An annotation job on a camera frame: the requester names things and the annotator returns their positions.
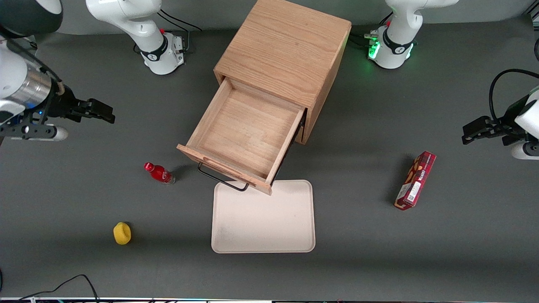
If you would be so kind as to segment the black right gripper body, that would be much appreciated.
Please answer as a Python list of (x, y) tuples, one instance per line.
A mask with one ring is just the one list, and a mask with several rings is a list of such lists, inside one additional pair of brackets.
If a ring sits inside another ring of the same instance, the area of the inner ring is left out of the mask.
[(46, 123), (49, 117), (59, 117), (74, 122), (81, 122), (83, 117), (91, 118), (85, 103), (75, 98), (70, 88), (66, 88), (65, 92), (59, 95), (59, 88), (52, 86), (48, 96), (42, 102), (42, 123)]

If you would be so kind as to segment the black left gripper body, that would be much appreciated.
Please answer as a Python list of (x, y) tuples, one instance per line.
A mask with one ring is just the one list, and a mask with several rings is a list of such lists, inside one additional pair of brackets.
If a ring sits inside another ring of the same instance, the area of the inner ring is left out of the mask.
[(501, 136), (503, 142), (532, 142), (533, 137), (515, 122), (516, 117), (527, 105), (528, 98), (529, 96), (520, 98), (507, 108), (503, 116), (499, 117), (494, 110), (493, 96), (490, 96), (490, 112), (493, 121), (490, 138)]

